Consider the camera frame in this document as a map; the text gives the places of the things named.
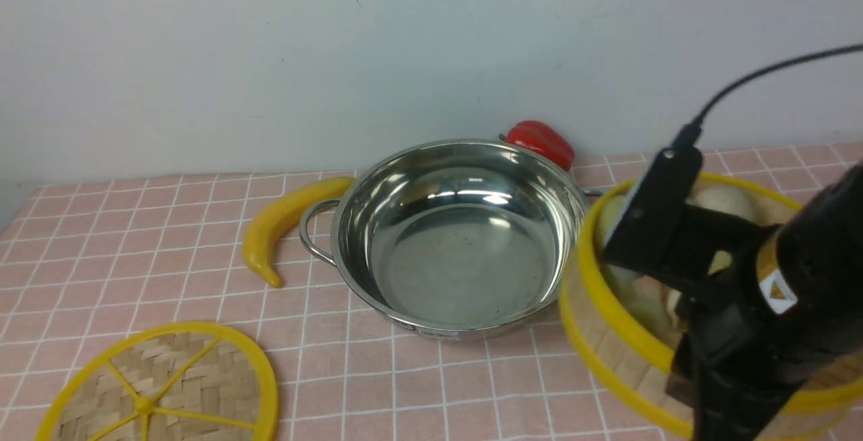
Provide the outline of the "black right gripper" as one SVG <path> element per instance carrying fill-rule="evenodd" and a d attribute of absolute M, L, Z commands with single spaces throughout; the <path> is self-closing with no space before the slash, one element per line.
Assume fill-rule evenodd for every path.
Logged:
<path fill-rule="evenodd" d="M 784 226 L 691 205 L 681 225 L 700 254 L 727 252 L 732 263 L 684 288 L 688 332 L 667 391 L 688 395 L 694 440 L 756 439 L 818 370 L 795 291 L 806 269 Z"/>

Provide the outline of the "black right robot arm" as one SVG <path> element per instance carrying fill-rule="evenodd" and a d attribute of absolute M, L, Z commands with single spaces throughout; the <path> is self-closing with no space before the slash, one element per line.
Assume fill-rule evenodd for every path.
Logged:
<path fill-rule="evenodd" d="M 754 440 L 811 377 L 861 349 L 861 164 L 710 281 L 718 305 L 677 302 L 687 331 L 667 392 L 691 406 L 694 440 Z"/>

